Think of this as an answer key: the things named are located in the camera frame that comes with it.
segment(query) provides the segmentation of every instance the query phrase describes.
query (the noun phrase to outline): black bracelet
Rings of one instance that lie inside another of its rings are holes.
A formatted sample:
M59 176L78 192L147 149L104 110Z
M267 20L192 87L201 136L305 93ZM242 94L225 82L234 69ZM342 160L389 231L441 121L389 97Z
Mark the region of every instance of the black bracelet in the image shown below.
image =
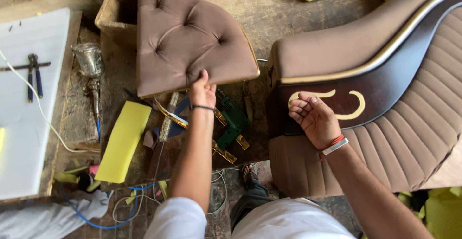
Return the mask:
M204 109L209 109L215 112L215 108L209 107L209 106L203 106L203 105L198 105L198 104L192 104L189 106L189 110L193 110L194 108L204 108Z

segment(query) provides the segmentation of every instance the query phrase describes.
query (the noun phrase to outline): dark pants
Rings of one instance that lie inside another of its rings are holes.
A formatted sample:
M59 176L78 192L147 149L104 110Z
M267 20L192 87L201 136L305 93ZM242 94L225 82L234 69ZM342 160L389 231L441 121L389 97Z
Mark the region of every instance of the dark pants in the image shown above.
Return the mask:
M268 190L266 190L258 180L249 180L247 182L246 194L237 201L231 210L231 231L233 231L237 223L254 208L273 200L274 199L268 197Z

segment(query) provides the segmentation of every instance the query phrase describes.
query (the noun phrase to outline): hand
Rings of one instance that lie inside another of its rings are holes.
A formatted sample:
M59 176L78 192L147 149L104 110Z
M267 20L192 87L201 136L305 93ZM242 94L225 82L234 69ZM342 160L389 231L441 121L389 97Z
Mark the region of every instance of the hand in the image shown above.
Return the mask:
M207 84L207 70L203 69L200 74L200 79L191 85L191 91L189 93L191 105L202 105L215 108L215 103L217 101L215 91L217 89L217 85Z
M292 106L289 116L297 121L318 150L326 149L342 134L334 112L318 97L300 92L298 99L291 100L289 104Z

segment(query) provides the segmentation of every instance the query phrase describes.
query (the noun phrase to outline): pleated seat cushion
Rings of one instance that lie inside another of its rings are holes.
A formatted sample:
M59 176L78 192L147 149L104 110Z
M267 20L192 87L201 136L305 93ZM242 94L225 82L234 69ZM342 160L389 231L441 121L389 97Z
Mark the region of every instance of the pleated seat cushion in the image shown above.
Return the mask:
M462 8L456 8L438 26L398 102L373 122L342 133L370 171L397 192L419 189L450 155L461 131ZM288 196L342 194L306 136L271 139L269 156L274 183Z

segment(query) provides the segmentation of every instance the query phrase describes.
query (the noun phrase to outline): metal paint cup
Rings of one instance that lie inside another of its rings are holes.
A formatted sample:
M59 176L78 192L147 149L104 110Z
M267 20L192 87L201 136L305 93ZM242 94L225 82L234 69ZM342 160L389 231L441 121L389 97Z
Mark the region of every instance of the metal paint cup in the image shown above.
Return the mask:
M104 72L101 48L97 43L81 43L71 46L78 59L83 75L90 78L99 78Z

